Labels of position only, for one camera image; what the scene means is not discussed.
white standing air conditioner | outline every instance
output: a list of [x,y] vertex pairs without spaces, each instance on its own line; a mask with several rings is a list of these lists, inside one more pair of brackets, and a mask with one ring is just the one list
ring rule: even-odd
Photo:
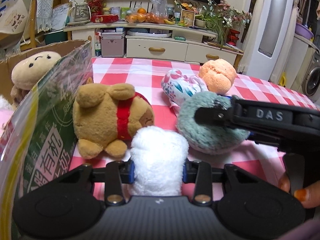
[[293,0],[264,0],[254,50],[243,74],[269,80],[288,29]]

metal bolt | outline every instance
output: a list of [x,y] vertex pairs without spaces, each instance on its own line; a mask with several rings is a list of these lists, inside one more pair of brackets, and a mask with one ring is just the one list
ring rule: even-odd
[[109,197],[107,197],[107,200],[110,203],[117,204],[123,200],[123,197],[120,195],[110,195]]
[[195,201],[201,204],[206,204],[211,201],[211,198],[208,195],[197,195],[195,196]]

curtain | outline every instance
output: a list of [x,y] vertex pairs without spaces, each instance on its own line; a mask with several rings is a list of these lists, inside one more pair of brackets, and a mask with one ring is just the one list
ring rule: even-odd
[[275,84],[279,84],[279,80],[284,71],[285,65],[287,63],[293,38],[296,28],[297,17],[299,16],[299,9],[297,7],[299,0],[293,0],[293,8],[290,16],[290,21],[286,35],[284,37],[284,42],[282,44],[280,54],[278,56],[277,62],[270,76],[270,81]]
[[254,44],[256,41],[258,25],[259,25],[259,21],[260,21],[262,9],[263,9],[263,3],[264,3],[264,0],[257,0],[254,6],[253,13],[252,13],[252,20],[243,44],[244,55],[237,69],[238,72],[242,72],[246,70],[251,60]]

purple basin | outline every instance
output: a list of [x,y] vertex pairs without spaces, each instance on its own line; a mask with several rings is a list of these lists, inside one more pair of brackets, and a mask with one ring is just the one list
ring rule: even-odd
[[305,26],[299,23],[296,23],[295,33],[306,38],[307,40],[310,40],[311,38],[313,38],[313,33],[309,31]]

red scarf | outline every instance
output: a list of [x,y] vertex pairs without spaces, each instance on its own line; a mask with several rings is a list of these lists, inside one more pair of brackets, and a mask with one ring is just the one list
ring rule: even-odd
[[133,99],[138,96],[145,100],[149,105],[150,103],[148,100],[141,95],[140,93],[136,92],[133,98],[129,98],[127,100],[120,100],[118,102],[117,108],[117,130],[118,130],[118,139],[120,140],[131,140],[131,136],[128,132],[128,123],[129,123],[129,116],[130,116],[130,106],[132,104]]

